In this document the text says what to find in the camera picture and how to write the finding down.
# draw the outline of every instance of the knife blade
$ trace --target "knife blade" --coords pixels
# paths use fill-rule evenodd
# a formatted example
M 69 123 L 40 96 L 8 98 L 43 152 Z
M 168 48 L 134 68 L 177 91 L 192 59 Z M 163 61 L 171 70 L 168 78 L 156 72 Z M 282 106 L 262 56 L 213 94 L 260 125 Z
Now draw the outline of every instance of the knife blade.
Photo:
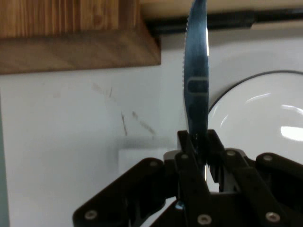
M 195 0 L 190 10 L 184 53 L 184 103 L 188 132 L 196 144 L 207 136 L 208 123 L 208 32 L 206 0 Z

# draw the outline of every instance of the wooden cabinet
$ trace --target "wooden cabinet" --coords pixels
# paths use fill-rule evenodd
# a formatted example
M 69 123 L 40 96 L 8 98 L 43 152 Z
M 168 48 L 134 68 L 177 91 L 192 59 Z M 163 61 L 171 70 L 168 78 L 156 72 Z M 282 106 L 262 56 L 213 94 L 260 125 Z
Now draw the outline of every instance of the wooden cabinet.
M 0 74 L 160 64 L 145 21 L 191 0 L 0 0 Z M 209 13 L 303 7 L 302 0 L 209 0 Z

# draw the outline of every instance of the bolt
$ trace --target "bolt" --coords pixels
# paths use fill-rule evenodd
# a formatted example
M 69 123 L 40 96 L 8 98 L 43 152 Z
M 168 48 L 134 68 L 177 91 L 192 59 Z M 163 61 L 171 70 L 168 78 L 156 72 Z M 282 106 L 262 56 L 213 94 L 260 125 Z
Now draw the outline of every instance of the bolt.
M 188 155 L 187 154 L 183 154 L 183 155 L 181 155 L 181 158 L 182 159 L 188 159 Z
M 84 217 L 86 220 L 93 220 L 97 217 L 98 213 L 95 210 L 89 210 L 85 213 Z
M 212 218 L 208 214 L 200 214 L 197 221 L 200 225 L 205 226 L 212 223 Z
M 271 160 L 273 160 L 273 157 L 270 156 L 270 155 L 264 155 L 264 156 L 263 156 L 263 159 L 264 159 L 265 161 L 270 162 Z
M 150 162 L 150 166 L 151 166 L 151 167 L 155 167 L 155 166 L 157 166 L 157 165 L 158 165 L 158 162 L 156 162 L 156 161 Z
M 266 216 L 267 221 L 272 222 L 272 223 L 277 223 L 281 219 L 280 215 L 278 215 L 277 213 L 274 213 L 274 212 L 267 212 L 265 216 Z
M 227 151 L 227 155 L 228 155 L 228 156 L 235 156 L 235 155 L 236 155 L 236 152 L 233 151 L 233 150 L 229 150 L 229 151 Z

